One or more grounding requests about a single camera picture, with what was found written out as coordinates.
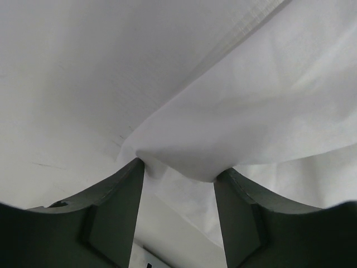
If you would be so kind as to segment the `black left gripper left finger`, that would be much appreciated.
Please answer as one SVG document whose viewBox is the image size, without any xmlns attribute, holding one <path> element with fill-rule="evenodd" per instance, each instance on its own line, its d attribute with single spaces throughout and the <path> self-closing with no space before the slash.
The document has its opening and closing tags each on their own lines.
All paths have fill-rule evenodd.
<svg viewBox="0 0 357 268">
<path fill-rule="evenodd" d="M 128 267 L 144 163 L 49 207 L 1 205 L 2 267 Z"/>
</svg>

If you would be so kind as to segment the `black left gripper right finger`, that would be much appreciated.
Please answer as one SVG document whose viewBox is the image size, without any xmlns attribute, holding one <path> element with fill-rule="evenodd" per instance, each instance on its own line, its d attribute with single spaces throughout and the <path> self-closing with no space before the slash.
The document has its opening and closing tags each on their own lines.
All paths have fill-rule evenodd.
<svg viewBox="0 0 357 268">
<path fill-rule="evenodd" d="M 355 267 L 356 202 L 322 209 L 234 169 L 214 183 L 228 267 Z"/>
</svg>

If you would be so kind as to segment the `white t-shirt with flower print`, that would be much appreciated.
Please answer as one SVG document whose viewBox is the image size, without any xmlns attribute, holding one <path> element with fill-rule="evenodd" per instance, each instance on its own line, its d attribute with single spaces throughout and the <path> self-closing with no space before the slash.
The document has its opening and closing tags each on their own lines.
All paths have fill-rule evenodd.
<svg viewBox="0 0 357 268">
<path fill-rule="evenodd" d="M 295 201 L 356 199 L 356 2 L 291 1 L 146 119 L 117 161 L 222 246 L 213 181 L 235 168 Z"/>
</svg>

